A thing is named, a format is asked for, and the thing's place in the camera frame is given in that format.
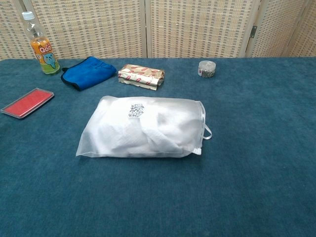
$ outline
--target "white bag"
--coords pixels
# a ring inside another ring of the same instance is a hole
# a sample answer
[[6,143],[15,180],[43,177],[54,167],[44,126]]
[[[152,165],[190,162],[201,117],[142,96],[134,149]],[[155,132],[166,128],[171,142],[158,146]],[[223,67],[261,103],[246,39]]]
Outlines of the white bag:
[[[204,137],[204,129],[210,136]],[[212,133],[200,101],[104,96],[86,125],[77,156],[184,157],[201,155]]]

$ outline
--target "drawstring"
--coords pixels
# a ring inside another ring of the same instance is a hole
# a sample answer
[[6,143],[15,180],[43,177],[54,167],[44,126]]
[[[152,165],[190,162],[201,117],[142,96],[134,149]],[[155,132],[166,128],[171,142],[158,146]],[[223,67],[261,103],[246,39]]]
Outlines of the drawstring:
[[205,125],[205,129],[211,134],[208,137],[203,137],[205,140],[211,139],[212,138],[212,131],[211,129],[209,129],[209,127],[207,125]]

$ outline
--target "bottle label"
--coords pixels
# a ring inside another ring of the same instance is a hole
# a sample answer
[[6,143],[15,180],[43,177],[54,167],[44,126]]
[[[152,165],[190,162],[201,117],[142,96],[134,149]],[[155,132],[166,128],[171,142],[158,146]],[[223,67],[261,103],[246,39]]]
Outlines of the bottle label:
[[51,74],[59,70],[59,64],[47,38],[35,39],[31,41],[31,46],[44,73]]

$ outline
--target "plastic bottle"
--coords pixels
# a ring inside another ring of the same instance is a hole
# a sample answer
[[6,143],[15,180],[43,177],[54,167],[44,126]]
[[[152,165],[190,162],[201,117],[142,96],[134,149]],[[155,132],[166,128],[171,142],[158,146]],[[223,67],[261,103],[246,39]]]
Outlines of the plastic bottle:
[[42,71],[45,74],[56,74],[60,66],[55,58],[48,38],[37,18],[31,11],[22,12],[24,27],[27,37],[31,40],[36,58],[39,60]]

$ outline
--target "woven screen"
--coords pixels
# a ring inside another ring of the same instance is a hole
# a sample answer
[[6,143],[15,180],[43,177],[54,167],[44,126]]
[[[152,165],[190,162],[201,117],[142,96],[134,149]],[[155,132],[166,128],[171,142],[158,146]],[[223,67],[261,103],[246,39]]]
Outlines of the woven screen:
[[26,37],[20,12],[13,4],[16,0],[0,0],[0,59],[34,58]]
[[151,0],[153,57],[237,57],[253,0]]
[[138,0],[32,0],[58,58],[141,57]]
[[270,0],[257,38],[252,57],[279,57],[282,55],[304,6],[303,0]]
[[316,56],[316,0],[313,0],[302,19],[289,56]]

